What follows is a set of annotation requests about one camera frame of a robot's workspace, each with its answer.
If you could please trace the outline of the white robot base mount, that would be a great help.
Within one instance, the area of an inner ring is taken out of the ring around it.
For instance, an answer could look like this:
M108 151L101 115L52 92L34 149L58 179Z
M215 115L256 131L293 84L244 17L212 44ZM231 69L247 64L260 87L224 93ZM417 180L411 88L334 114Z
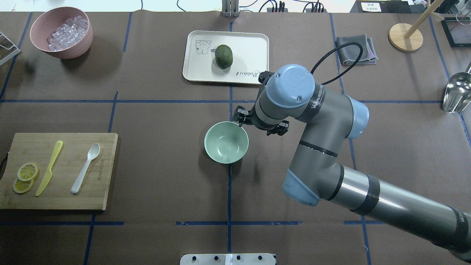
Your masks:
M185 254L180 265L276 265L271 253Z

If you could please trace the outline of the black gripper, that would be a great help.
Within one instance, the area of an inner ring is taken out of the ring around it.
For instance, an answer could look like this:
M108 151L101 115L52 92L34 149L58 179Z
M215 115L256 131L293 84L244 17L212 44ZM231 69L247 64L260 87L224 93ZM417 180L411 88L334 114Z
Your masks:
M242 127L244 124L257 126L257 116L254 109L247 110L245 107L237 106L235 111L233 121L237 123L239 127Z

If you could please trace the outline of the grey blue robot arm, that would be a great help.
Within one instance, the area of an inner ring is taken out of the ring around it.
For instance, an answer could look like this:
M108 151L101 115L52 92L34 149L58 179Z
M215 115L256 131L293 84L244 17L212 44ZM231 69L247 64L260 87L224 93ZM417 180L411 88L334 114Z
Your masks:
M289 197L309 206L332 201L470 262L470 214L337 163L343 141L360 136L367 126L365 104L317 84L297 64L262 72L259 82L254 106L237 107L234 122L280 136L289 128L289 116L306 124L283 184Z

